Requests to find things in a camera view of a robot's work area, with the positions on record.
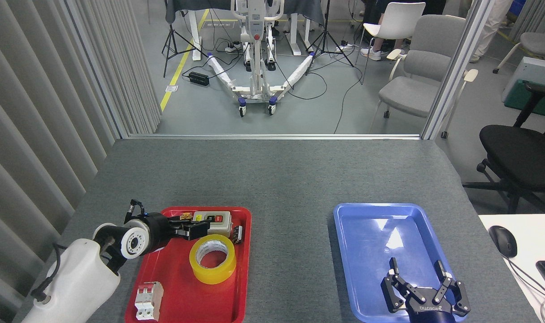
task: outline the red tray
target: red tray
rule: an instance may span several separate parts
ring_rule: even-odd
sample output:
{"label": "red tray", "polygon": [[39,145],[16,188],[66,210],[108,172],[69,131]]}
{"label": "red tray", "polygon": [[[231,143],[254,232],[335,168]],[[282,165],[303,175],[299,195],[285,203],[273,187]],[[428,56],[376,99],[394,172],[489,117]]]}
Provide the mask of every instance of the red tray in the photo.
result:
{"label": "red tray", "polygon": [[160,282],[164,294],[159,323],[241,323],[246,309],[246,282],[250,251],[250,211],[243,207],[172,206],[161,213],[167,217],[194,211],[229,211],[233,227],[242,225],[242,243],[235,244],[237,266],[232,276],[217,285],[199,282],[188,262],[188,253],[195,241],[171,239],[164,249],[143,257],[143,263],[125,311],[126,323],[139,321],[135,317],[137,286],[145,282]]}

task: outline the blue tray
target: blue tray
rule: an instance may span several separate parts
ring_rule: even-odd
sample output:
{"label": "blue tray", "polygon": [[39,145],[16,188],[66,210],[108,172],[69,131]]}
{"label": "blue tray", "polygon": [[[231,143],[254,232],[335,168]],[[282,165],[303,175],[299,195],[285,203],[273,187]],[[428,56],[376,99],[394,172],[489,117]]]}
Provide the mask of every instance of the blue tray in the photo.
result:
{"label": "blue tray", "polygon": [[[409,323],[408,313],[390,313],[380,286],[396,257],[402,277],[416,286],[438,288],[434,263],[453,275],[424,210],[415,204],[340,204],[334,222],[350,307],[366,323]],[[451,292],[448,301],[454,303]],[[454,316],[457,322],[463,317]]]}

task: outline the vertical blinds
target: vertical blinds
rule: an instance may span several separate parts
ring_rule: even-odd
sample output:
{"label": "vertical blinds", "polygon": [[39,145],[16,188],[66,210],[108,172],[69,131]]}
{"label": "vertical blinds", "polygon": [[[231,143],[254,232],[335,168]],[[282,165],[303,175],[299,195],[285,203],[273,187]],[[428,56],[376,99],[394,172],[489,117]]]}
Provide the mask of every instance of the vertical blinds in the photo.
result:
{"label": "vertical blinds", "polygon": [[71,0],[94,50],[96,63],[109,88],[125,129],[131,134],[154,133],[161,109],[155,98],[139,30],[129,0]]}
{"label": "vertical blinds", "polygon": [[524,8],[510,31],[510,38],[520,41],[525,32],[545,33],[545,0],[526,1]]}
{"label": "vertical blinds", "polygon": [[0,323],[115,139],[159,116],[128,0],[0,0]]}

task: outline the gray tabletop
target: gray tabletop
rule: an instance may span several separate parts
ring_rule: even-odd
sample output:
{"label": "gray tabletop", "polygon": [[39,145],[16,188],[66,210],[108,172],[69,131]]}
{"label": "gray tabletop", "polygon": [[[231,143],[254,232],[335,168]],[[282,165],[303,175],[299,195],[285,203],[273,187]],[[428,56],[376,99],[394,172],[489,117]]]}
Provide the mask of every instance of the gray tabletop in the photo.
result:
{"label": "gray tabletop", "polygon": [[[350,310],[332,210],[344,202],[420,205],[453,273],[468,323],[538,322],[447,157],[432,141],[125,140],[109,152],[63,233],[121,224],[131,198],[147,211],[243,206],[252,213],[244,322],[358,322]],[[123,322],[140,261],[90,322]],[[31,297],[16,317],[31,307]]]}

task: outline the chair wheel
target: chair wheel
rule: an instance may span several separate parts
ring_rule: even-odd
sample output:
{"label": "chair wheel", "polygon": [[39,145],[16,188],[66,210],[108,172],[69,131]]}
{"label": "chair wheel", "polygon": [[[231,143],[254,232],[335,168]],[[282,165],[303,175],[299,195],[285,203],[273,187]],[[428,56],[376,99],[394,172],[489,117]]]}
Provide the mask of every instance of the chair wheel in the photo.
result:
{"label": "chair wheel", "polygon": [[477,170],[478,172],[485,172],[486,170],[486,165],[484,163],[479,163],[478,166],[475,167],[475,170]]}

